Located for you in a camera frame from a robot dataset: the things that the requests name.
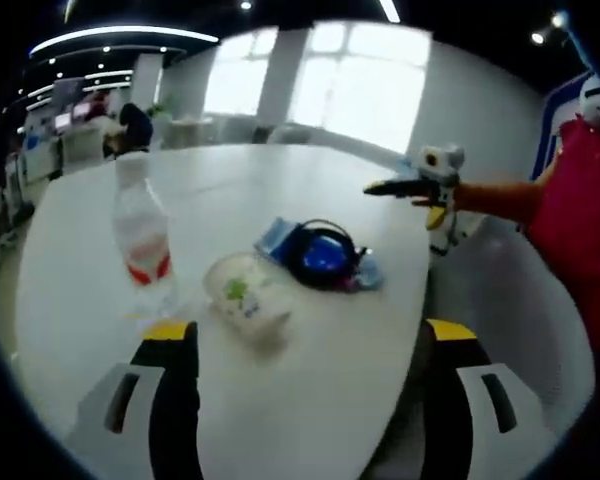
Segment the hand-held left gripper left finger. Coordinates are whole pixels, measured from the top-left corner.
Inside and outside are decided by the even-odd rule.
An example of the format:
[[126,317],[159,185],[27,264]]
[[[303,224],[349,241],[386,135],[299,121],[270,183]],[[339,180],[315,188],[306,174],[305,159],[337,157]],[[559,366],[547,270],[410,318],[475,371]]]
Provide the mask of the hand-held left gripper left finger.
[[77,409],[77,458],[98,479],[201,479],[198,328],[157,325]]

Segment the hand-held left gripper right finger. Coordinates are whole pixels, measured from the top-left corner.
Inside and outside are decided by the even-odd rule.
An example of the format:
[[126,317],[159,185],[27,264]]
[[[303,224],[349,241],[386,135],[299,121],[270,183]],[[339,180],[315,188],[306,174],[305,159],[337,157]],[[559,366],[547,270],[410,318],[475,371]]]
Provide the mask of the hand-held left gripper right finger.
[[526,479],[555,444],[539,397],[461,324],[427,319],[424,479]]

